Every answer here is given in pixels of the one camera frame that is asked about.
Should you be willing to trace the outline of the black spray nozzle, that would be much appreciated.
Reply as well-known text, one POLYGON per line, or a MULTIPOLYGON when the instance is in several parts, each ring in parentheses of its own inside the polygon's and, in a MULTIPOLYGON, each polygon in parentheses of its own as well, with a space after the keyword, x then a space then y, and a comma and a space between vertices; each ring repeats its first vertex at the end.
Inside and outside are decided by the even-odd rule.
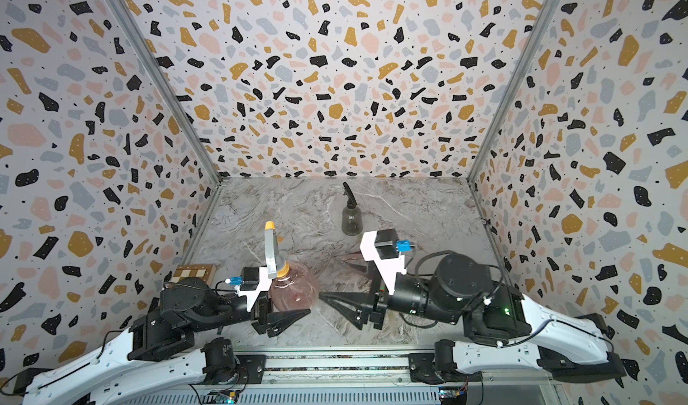
POLYGON ((347 182, 343 183, 343 188, 344 188, 344 195, 347 196, 347 208, 350 210, 357 208, 358 202, 356 200, 355 195, 353 194, 353 191, 351 190, 351 188, 347 182))

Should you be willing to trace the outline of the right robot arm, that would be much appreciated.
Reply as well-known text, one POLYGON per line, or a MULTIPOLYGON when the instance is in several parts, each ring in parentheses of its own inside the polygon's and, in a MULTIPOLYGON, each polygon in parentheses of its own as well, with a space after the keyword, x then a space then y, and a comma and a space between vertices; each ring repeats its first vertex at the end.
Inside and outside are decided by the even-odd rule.
POLYGON ((435 256, 439 264, 429 277, 397 272, 392 284, 383 278, 385 262, 370 261, 360 270, 369 291, 323 292, 320 299, 357 329, 372 324, 380 330, 391 312, 425 319, 428 327, 460 324, 463 342, 438 340, 431 361, 413 365, 425 383, 493 369, 534 369, 564 383, 626 375, 601 315, 562 315, 493 280, 491 265, 453 251, 435 256))

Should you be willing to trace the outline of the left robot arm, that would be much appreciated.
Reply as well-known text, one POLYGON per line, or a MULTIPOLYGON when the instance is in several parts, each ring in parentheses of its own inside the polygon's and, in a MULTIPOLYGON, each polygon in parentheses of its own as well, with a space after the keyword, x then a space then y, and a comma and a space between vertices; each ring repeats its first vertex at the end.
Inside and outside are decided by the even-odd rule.
POLYGON ((106 333, 95 351, 59 368, 21 371, 9 395, 25 404, 122 404, 177 385, 260 383, 262 357, 244 364, 231 340, 217 337, 198 347, 197 333, 249 323, 275 337, 309 313, 274 310, 267 291, 222 294, 186 279, 164 289, 159 306, 131 327, 106 333))

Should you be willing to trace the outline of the orange grey spray nozzle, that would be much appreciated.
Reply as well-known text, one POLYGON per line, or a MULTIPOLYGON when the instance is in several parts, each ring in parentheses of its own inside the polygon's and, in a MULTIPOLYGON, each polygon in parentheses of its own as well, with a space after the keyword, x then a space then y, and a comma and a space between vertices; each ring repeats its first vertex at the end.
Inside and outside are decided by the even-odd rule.
POLYGON ((273 221, 267 221, 265 223, 264 250, 268 278, 274 280, 286 276, 290 271, 290 265, 281 256, 278 234, 273 221))

